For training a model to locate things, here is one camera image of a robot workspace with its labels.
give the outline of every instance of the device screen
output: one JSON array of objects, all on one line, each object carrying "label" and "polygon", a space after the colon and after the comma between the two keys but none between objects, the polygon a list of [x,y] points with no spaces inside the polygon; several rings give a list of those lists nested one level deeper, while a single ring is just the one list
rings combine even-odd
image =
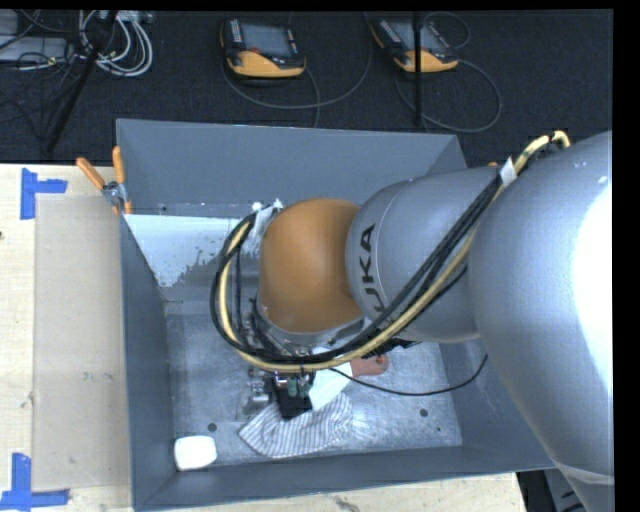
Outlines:
[{"label": "device screen", "polygon": [[242,32],[248,49],[255,48],[262,55],[273,57],[295,56],[287,39],[286,29],[243,22]]},{"label": "device screen", "polygon": [[[389,25],[400,36],[400,39],[409,48],[414,46],[413,27],[411,23],[390,21]],[[422,27],[420,31],[420,44],[429,50],[437,50],[445,48],[442,42],[429,30],[426,26]]]}]

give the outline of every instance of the bin floor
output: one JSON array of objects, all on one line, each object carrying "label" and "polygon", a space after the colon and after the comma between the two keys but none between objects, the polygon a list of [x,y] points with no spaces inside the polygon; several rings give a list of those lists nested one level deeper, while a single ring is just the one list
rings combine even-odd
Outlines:
[{"label": "bin floor", "polygon": [[[249,366],[216,332],[208,303],[172,302],[166,311],[176,437],[212,435],[218,447],[216,464],[266,460],[238,435],[246,423],[237,421],[236,411],[247,387]],[[410,392],[449,386],[438,344],[396,348],[389,353],[389,359],[390,366],[384,374],[362,380]],[[354,382],[347,385],[344,393],[353,409],[352,429],[315,456],[462,443],[448,393],[403,397]]]}]

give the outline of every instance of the blue tape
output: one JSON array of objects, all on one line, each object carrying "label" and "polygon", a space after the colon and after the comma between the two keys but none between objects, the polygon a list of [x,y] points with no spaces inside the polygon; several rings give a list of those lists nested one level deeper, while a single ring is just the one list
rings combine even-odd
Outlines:
[{"label": "blue tape", "polygon": [[31,492],[31,458],[21,453],[11,455],[11,489],[0,496],[0,510],[31,512],[32,507],[66,505],[69,489]]},{"label": "blue tape", "polygon": [[20,219],[36,216],[36,194],[64,194],[67,182],[64,180],[38,181],[38,174],[22,168],[22,193],[20,198]]}]

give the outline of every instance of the wire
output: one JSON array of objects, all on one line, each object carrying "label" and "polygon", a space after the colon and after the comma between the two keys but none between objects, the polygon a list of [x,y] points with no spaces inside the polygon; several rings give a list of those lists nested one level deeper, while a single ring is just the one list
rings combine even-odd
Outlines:
[{"label": "wire", "polygon": [[346,373],[344,373],[344,372],[342,372],[342,371],[340,371],[340,370],[338,370],[336,368],[329,368],[329,369],[332,372],[339,373],[340,375],[342,375],[343,377],[346,377],[347,379],[349,379],[352,382],[360,384],[361,386],[366,386],[368,388],[375,389],[377,391],[383,391],[385,393],[391,393],[393,395],[400,395],[400,396],[433,396],[433,395],[440,395],[442,393],[449,393],[450,391],[455,391],[456,389],[463,388],[464,386],[466,386],[466,385],[470,384],[471,382],[473,382],[476,379],[476,377],[478,377],[478,375],[480,375],[480,372],[484,368],[484,366],[485,366],[485,364],[486,364],[488,359],[489,359],[489,355],[485,354],[485,356],[482,359],[482,362],[480,363],[480,365],[478,366],[476,371],[473,373],[473,375],[471,375],[471,377],[469,377],[464,382],[461,382],[460,384],[456,384],[455,386],[450,386],[448,388],[437,389],[435,391],[424,391],[422,393],[411,393],[409,391],[397,391],[395,389],[383,388],[381,386],[377,386],[375,384],[371,384],[369,382],[364,382],[362,380],[359,380],[359,379],[356,379],[354,377],[351,377],[350,375],[347,375]]},{"label": "wire", "polygon": [[[313,127],[317,128],[319,123],[320,123],[320,107],[321,107],[321,104],[320,104],[320,89],[318,88],[318,83],[316,82],[315,77],[313,76],[311,71],[309,71],[309,68],[306,68],[305,72],[309,76],[309,80],[311,81],[311,85],[313,86],[313,90],[314,90],[315,95],[316,95],[316,103],[315,103],[316,115],[315,115],[315,118],[314,118],[314,121],[313,121]],[[227,77],[226,73],[227,73],[227,70],[225,69],[224,61],[222,61],[222,74],[225,77],[225,80],[227,80],[227,82],[229,83],[229,78]],[[258,104],[261,103],[261,102],[257,102],[257,100],[253,100],[252,98],[249,98],[249,99],[254,103],[258,103]]]},{"label": "wire", "polygon": [[[363,14],[364,14],[364,18],[365,18],[365,21],[367,23],[367,28],[368,28],[368,26],[369,26],[369,17],[368,17],[366,12],[363,13]],[[226,73],[223,73],[223,77],[224,77],[225,81],[227,82],[227,85],[229,85],[229,87],[231,87],[231,89],[233,89],[237,94],[242,96],[244,99],[246,99],[248,101],[251,101],[252,103],[255,103],[256,105],[260,105],[262,107],[267,107],[267,108],[280,109],[280,110],[305,110],[305,109],[310,109],[310,108],[320,108],[320,107],[326,107],[328,105],[333,105],[333,104],[338,103],[338,102],[344,100],[345,98],[349,97],[351,94],[353,94],[360,87],[362,82],[364,82],[364,79],[367,77],[367,75],[369,73],[369,68],[371,67],[371,62],[372,61],[373,61],[373,41],[371,41],[371,44],[370,44],[369,56],[367,58],[367,63],[365,65],[365,69],[362,72],[362,74],[360,75],[360,78],[355,83],[355,85],[353,85],[347,92],[345,92],[344,94],[341,94],[340,96],[338,96],[336,98],[332,98],[332,99],[325,100],[325,101],[319,101],[318,100],[315,103],[307,103],[307,104],[302,104],[302,105],[279,105],[279,104],[276,104],[276,103],[268,103],[268,102],[257,100],[255,98],[252,98],[248,94],[245,94],[242,90],[240,90],[239,87],[237,87],[234,83],[232,83],[232,81],[230,80],[230,78],[227,76]],[[314,84],[314,87],[317,88],[317,84],[315,84],[315,79],[312,78],[312,75],[309,72],[308,68],[305,68],[305,72],[311,78],[312,83]]]},{"label": "wire", "polygon": [[[42,11],[42,9],[38,9],[36,11],[37,14],[34,14],[34,16],[39,16],[40,12]],[[16,41],[18,41],[19,39],[22,39],[24,36],[26,36],[31,29],[33,28],[33,23],[31,25],[29,25],[27,28],[25,28],[21,34],[18,34],[16,36],[14,36],[13,38],[9,39],[8,41],[5,41],[4,43],[0,44],[0,50],[7,48],[8,46],[11,46],[13,43],[15,43]]]},{"label": "wire", "polygon": [[[496,85],[496,83],[493,81],[493,79],[481,68],[479,68],[478,66],[476,66],[475,64],[464,60],[464,59],[458,59],[458,62],[469,66],[472,69],[475,69],[478,73],[480,73],[486,80],[487,82],[489,82],[489,85],[491,85],[491,88],[493,89],[496,98],[498,100],[498,106],[496,108],[496,113],[493,117],[493,119],[485,124],[484,126],[480,126],[478,128],[463,128],[463,127],[459,127],[459,126],[453,126],[453,125],[449,125],[446,123],[443,123],[441,121],[438,121],[437,119],[433,119],[432,117],[427,116],[426,114],[422,114],[422,119],[423,121],[429,121],[432,124],[435,124],[436,126],[439,126],[440,128],[444,128],[446,130],[452,130],[455,132],[461,132],[461,133],[479,133],[479,132],[483,132],[485,130],[488,130],[489,128],[491,128],[493,125],[495,125],[498,122],[498,119],[500,118],[500,115],[502,114],[502,95],[500,94],[500,90],[498,89],[498,86]],[[412,104],[412,102],[402,93],[402,90],[400,89],[400,81],[399,81],[399,74],[396,74],[395,76],[395,85],[396,85],[396,90],[398,91],[398,94],[400,95],[400,98],[402,99],[402,101],[405,103],[405,105],[407,105],[412,111],[416,111],[416,107],[415,105]]]},{"label": "wire", "polygon": [[21,104],[20,102],[18,102],[17,100],[15,100],[14,98],[12,98],[11,96],[9,96],[6,92],[4,92],[2,89],[0,89],[0,94],[2,94],[5,98],[7,98],[7,102],[10,103],[11,105],[13,105],[17,110],[20,111],[20,113],[22,115],[20,116],[16,116],[15,118],[11,118],[9,120],[13,120],[13,119],[24,119],[25,122],[27,123],[27,126],[29,126],[29,129],[33,132],[34,136],[36,137],[36,139],[40,140],[42,138],[42,135],[40,135],[40,133],[38,132],[38,129],[36,128],[35,123],[33,122],[33,120],[30,117],[30,112],[28,112]]},{"label": "wire", "polygon": [[562,512],[577,512],[578,510],[586,510],[586,508],[584,508],[582,503],[576,503],[575,505],[562,509]]},{"label": "wire", "polygon": [[[22,59],[26,57],[40,57],[41,63],[30,64],[28,66],[20,65],[20,61],[22,61]],[[15,69],[17,69],[18,71],[37,71],[37,70],[51,68],[54,66],[63,68],[65,64],[67,63],[65,62],[64,56],[54,57],[42,52],[25,52],[22,55],[20,55],[18,59],[16,59]]]},{"label": "wire", "polygon": [[240,251],[236,253],[236,322],[242,325],[242,267],[240,264]]},{"label": "wire", "polygon": [[[552,135],[539,137],[538,139],[530,143],[527,148],[525,148],[523,153],[516,159],[517,165],[514,165],[516,176],[520,174],[532,152],[534,152],[537,148],[542,147],[544,144],[550,143],[558,143],[564,147],[568,147],[568,145],[570,144],[566,134],[560,131],[556,131]],[[366,333],[367,330],[371,331],[372,326],[376,324],[380,325],[381,322],[386,321],[393,310],[397,308],[399,303],[404,300],[404,298],[402,297],[403,293],[407,289],[411,290],[414,285],[412,285],[411,287],[409,287],[408,285],[405,286],[405,289],[403,289],[403,291],[385,309],[385,311],[383,311],[374,320],[374,322],[372,322],[372,324],[367,329],[365,329],[365,331],[356,336],[355,340],[357,340],[358,343],[361,343],[357,346],[357,348],[348,353],[338,355],[338,357],[332,359],[311,363],[307,363],[310,356],[299,357],[295,362],[292,363],[281,362],[273,358],[269,359],[268,357],[261,359],[258,356],[258,352],[256,350],[250,351],[247,348],[248,343],[246,341],[246,338],[239,336],[233,328],[231,316],[225,302],[229,265],[231,263],[234,251],[240,249],[242,243],[247,238],[249,231],[252,228],[253,219],[255,219],[254,213],[241,221],[236,226],[236,228],[232,231],[231,235],[227,239],[225,247],[223,248],[223,257],[221,259],[220,266],[218,272],[216,273],[216,278],[211,289],[210,306],[214,325],[223,336],[223,338],[227,340],[232,346],[234,346],[234,348],[236,348],[242,359],[252,364],[253,366],[262,368],[267,371],[282,371],[293,373],[317,371],[334,368],[353,359],[367,356],[368,354],[374,352],[385,342],[390,340],[398,332],[405,329],[418,315],[420,315],[431,303],[433,303],[434,300],[436,300],[440,296],[441,291],[446,286],[447,281],[449,281],[458,267],[460,267],[466,260],[474,239],[475,232],[477,230],[477,226],[474,226],[475,221],[477,220],[479,215],[488,207],[488,205],[491,204],[502,193],[504,189],[505,185],[502,182],[501,176],[497,175],[496,178],[492,180],[492,182],[487,185],[483,192],[481,192],[479,196],[474,200],[472,205],[465,211],[463,216],[458,219],[454,228],[452,228],[449,233],[447,233],[445,238],[438,244],[436,250],[434,250],[429,255],[427,261],[425,261],[419,271],[410,280],[410,283],[411,281],[416,279],[418,279],[419,281],[419,275],[424,275],[424,273],[426,273],[426,271],[431,268],[427,279],[420,287],[419,293],[397,319],[393,320],[389,325],[387,325],[387,327],[385,327],[383,331],[375,334],[372,339],[361,343],[362,341],[364,341],[364,339],[368,339],[369,333]],[[449,253],[453,250],[457,243],[462,240],[467,231],[470,232],[468,236],[466,236],[466,239],[462,241],[460,249],[453,256],[444,270],[442,270],[442,272],[436,276],[440,267],[448,258]],[[216,301],[220,308],[219,318],[216,311]],[[333,355],[334,353],[331,353],[331,351],[329,351],[323,354],[317,354],[314,357],[333,357]]]},{"label": "wire", "polygon": [[[90,11],[87,16],[84,16],[84,11],[80,10],[80,15],[78,18],[78,28],[80,32],[80,41],[83,45],[83,49],[85,52],[89,53],[93,48],[89,38],[87,37],[87,26],[91,19],[96,15],[97,10]],[[120,33],[124,36],[125,39],[125,47],[122,51],[114,52],[108,54],[108,48],[113,42],[115,36],[116,26],[111,34],[111,41],[107,44],[105,50],[98,55],[98,59],[96,61],[96,65],[104,70],[109,72],[112,75],[120,76],[120,77],[137,77],[146,73],[151,65],[153,64],[153,45],[151,43],[151,39],[149,35],[144,30],[144,28],[140,25],[140,23],[136,20],[128,20],[126,23],[122,20],[121,16],[116,17],[117,27],[119,27]],[[132,39],[132,34],[135,36],[135,44]],[[123,64],[119,64],[119,62],[124,61],[126,58],[131,56],[131,51],[133,48],[136,48],[136,53],[140,52],[140,57],[137,55],[134,56],[134,63],[130,66],[125,66]],[[80,58],[86,59],[87,55],[79,55]]]},{"label": "wire", "polygon": [[455,20],[457,20],[458,22],[460,22],[462,24],[462,26],[465,28],[466,32],[467,32],[467,37],[466,39],[460,43],[459,45],[454,46],[454,48],[456,50],[459,50],[460,48],[463,48],[464,46],[466,46],[469,41],[471,40],[471,29],[469,28],[469,25],[467,25],[467,22],[464,21],[460,16],[458,16],[457,14],[454,14],[452,12],[448,12],[448,11],[436,11],[436,12],[432,12],[427,14],[423,19],[423,23],[426,22],[427,20],[431,19],[431,18],[435,18],[436,16],[449,16],[451,18],[454,18]]},{"label": "wire", "polygon": [[36,27],[46,30],[47,32],[57,32],[59,34],[73,34],[75,32],[75,30],[64,30],[60,28],[48,27],[47,25],[39,22],[36,18],[37,16],[40,15],[41,9],[38,9],[37,14],[34,14],[33,16],[27,14],[24,11],[24,9],[13,9],[13,10],[18,14],[20,14],[21,16],[23,16],[24,18],[26,18],[27,21],[29,21],[29,23],[31,23],[32,25],[35,25]]}]

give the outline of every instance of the white sponge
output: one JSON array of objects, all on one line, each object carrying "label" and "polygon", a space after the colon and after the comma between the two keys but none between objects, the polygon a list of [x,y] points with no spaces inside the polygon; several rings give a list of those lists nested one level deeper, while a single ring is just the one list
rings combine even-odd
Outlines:
[{"label": "white sponge", "polygon": [[188,436],[176,440],[173,456],[178,471],[201,469],[218,458],[216,442],[209,436]]}]

